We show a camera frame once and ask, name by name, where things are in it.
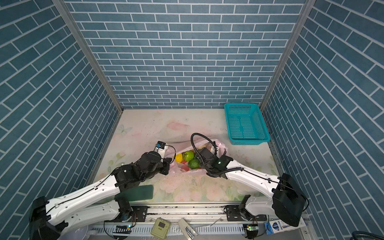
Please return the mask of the pink plastic bag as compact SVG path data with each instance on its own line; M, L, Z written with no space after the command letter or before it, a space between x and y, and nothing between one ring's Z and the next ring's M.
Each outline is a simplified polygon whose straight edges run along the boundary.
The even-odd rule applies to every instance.
M218 140L213 139L212 142L216 143L217 148L217 156L221 157L224 153L226 153L226 150L228 148L225 146L225 144ZM215 153L213 145L203 139L199 138L194 141L195 147L197 150L202 150L203 148L207 148L210 150L212 154ZM166 158L172 158L175 156L176 158L171 163L169 175L170 176L176 176L176 175L189 175L189 176L201 176L205 175L207 171L204 169L203 164L200 162L199 166L197 165L197 160L199 156L196 154L196 151L194 150L191 142L183 142L183 143L176 143L173 144L173 147L169 147L168 150L166 150Z

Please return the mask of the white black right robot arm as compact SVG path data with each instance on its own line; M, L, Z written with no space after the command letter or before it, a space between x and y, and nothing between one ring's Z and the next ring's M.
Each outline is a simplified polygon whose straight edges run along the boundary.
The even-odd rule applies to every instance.
M218 157L207 148L198 150L197 155L208 176L239 182L264 195L263 198L245 197L242 204L246 212L253 216L275 215L290 226L299 226L309 200L292 176L265 174L229 156Z

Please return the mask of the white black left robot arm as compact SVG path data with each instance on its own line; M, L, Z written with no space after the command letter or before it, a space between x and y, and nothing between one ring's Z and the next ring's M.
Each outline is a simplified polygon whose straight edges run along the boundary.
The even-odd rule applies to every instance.
M58 198L39 197L31 206L31 240L57 240L64 234L98 222L136 221L136 213L118 194L136 188L160 173L167 175L172 158L164 151L144 153L134 163L115 168L107 177Z

